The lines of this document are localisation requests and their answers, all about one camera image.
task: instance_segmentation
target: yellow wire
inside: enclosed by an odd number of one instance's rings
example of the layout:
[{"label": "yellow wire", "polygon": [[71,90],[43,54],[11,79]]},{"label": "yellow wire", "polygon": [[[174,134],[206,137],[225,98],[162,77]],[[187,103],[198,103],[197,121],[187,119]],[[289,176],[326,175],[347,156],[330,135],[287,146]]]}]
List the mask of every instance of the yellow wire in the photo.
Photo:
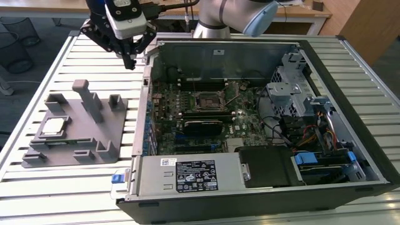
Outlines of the yellow wire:
[{"label": "yellow wire", "polygon": [[329,131],[329,130],[326,130],[326,132],[331,135],[331,144],[333,144],[333,149],[335,150],[335,146],[334,146],[334,140],[333,140],[333,138],[334,138],[334,134],[333,134],[333,132],[331,131]]},{"label": "yellow wire", "polygon": [[301,146],[301,145],[306,144],[307,142],[310,142],[314,137],[315,137],[315,135],[310,136],[305,141],[301,142],[301,144],[298,146]]}]

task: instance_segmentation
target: robotic arm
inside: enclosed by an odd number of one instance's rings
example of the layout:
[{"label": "robotic arm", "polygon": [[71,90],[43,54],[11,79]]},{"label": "robotic arm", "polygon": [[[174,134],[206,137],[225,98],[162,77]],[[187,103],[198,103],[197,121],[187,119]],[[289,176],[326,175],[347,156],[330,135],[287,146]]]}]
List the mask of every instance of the robotic arm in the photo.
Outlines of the robotic arm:
[{"label": "robotic arm", "polygon": [[[139,4],[138,0],[86,0],[90,15],[79,31],[105,51],[114,52],[122,58],[125,68],[133,70],[135,55],[142,53],[157,33],[149,21],[166,10],[198,2],[158,5],[153,2]],[[229,27],[255,37],[266,30],[275,11],[274,0],[202,0],[194,37],[227,38]],[[133,41],[135,35],[142,37]]]},{"label": "robotic arm", "polygon": [[[139,4],[138,0],[86,0],[90,15],[79,31],[105,51],[114,52],[125,68],[133,70],[135,55],[142,53],[157,33],[147,21],[166,10],[193,6],[198,1],[165,6],[153,2]],[[135,35],[142,37],[133,41]]]}]

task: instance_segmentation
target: power supply label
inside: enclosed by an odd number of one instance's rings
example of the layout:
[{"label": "power supply label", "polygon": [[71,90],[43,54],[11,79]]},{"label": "power supply label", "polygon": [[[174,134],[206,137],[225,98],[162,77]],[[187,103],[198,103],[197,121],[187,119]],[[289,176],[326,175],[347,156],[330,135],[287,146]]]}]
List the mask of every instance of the power supply label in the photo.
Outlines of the power supply label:
[{"label": "power supply label", "polygon": [[218,190],[214,160],[175,162],[175,191],[178,193]]}]

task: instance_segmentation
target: aluminum table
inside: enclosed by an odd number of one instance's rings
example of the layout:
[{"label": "aluminum table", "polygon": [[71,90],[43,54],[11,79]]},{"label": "aluminum table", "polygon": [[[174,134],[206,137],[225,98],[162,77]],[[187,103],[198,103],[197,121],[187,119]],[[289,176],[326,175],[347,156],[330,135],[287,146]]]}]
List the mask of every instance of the aluminum table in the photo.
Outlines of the aluminum table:
[{"label": "aluminum table", "polygon": [[[161,33],[161,38],[187,38]],[[317,52],[349,102],[391,163],[400,170],[400,101],[346,43],[335,37],[266,35],[269,39],[306,39]],[[130,165],[134,125],[145,64],[134,71],[83,35],[69,36],[49,68],[26,110],[0,153],[0,224],[134,225],[110,199],[110,175]],[[99,98],[119,94],[129,99],[119,159],[114,164],[25,169],[21,157],[43,118],[49,93],[77,98],[70,90],[74,79],[86,79]],[[319,92],[321,84],[313,77]],[[400,189],[361,198],[334,210],[241,217],[185,224],[398,224]]]}]

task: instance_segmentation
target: sticker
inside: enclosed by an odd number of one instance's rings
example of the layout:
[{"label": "sticker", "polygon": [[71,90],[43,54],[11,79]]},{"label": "sticker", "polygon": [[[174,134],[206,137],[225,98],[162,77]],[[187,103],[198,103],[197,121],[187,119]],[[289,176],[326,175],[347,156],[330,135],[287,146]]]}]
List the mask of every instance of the sticker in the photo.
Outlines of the sticker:
[{"label": "sticker", "polygon": [[113,0],[115,7],[123,7],[130,5],[130,0]]},{"label": "sticker", "polygon": [[174,163],[178,193],[218,190],[214,160]]},{"label": "sticker", "polygon": [[175,158],[162,158],[161,159],[161,166],[174,165]]},{"label": "sticker", "polygon": [[213,55],[223,55],[225,50],[213,50]]}]

